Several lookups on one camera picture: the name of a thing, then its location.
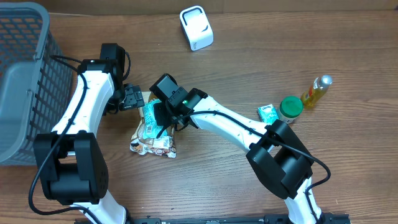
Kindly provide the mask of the teal tissue packet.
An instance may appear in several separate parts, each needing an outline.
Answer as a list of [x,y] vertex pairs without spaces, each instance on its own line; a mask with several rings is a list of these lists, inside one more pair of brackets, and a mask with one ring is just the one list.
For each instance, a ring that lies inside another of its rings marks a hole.
[[159,132],[164,127],[163,125],[158,125],[155,118],[155,105],[162,105],[159,99],[152,100],[143,107],[145,128],[144,128],[144,139],[156,139]]

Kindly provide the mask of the brown white snack bag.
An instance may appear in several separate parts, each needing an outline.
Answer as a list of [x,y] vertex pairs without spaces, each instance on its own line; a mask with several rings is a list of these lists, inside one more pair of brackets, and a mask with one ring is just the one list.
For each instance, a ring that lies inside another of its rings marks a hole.
[[[156,98],[152,95],[150,91],[145,91],[142,93],[142,95],[145,105],[152,100],[156,100]],[[177,150],[174,141],[175,129],[169,127],[161,134],[161,137],[159,138],[144,139],[143,134],[145,128],[145,120],[143,107],[139,108],[138,110],[141,120],[135,133],[131,137],[130,150],[142,156],[146,154],[155,154],[168,158],[176,158]]]

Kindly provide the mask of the small teal carton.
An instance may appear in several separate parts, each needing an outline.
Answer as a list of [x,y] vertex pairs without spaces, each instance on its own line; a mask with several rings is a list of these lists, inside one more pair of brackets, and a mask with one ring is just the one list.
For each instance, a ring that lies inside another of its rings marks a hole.
[[259,107],[257,109],[257,113],[263,123],[266,123],[267,125],[272,125],[274,121],[279,119],[278,114],[276,112],[275,107],[273,104],[265,105],[262,107]]

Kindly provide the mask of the yellow dish soap bottle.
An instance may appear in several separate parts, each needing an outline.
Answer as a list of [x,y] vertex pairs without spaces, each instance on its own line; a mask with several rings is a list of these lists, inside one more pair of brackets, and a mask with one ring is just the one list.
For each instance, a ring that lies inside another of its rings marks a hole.
[[317,77],[313,84],[310,85],[309,89],[306,90],[300,98],[304,108],[313,108],[317,101],[328,91],[332,83],[333,79],[330,75]]

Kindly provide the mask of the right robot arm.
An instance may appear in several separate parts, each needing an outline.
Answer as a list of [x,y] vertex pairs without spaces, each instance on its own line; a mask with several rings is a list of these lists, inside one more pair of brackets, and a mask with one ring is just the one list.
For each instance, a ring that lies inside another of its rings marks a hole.
[[191,125],[215,133],[246,153],[260,183],[284,200],[291,223],[321,223],[322,211],[312,195],[312,155],[288,124],[258,122],[220,105],[204,91],[178,86],[168,73],[150,91],[170,118],[163,127]]

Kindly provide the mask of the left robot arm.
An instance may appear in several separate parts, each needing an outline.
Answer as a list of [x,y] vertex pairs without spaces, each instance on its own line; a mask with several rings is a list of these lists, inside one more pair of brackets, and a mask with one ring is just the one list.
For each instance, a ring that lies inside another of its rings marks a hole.
[[141,89],[124,83],[130,66],[129,54],[116,43],[104,43],[98,59],[78,62],[65,113],[51,132],[34,140],[38,171],[28,193],[33,212],[79,210],[88,223],[133,222],[108,189],[108,167],[96,139],[103,116],[144,106]]

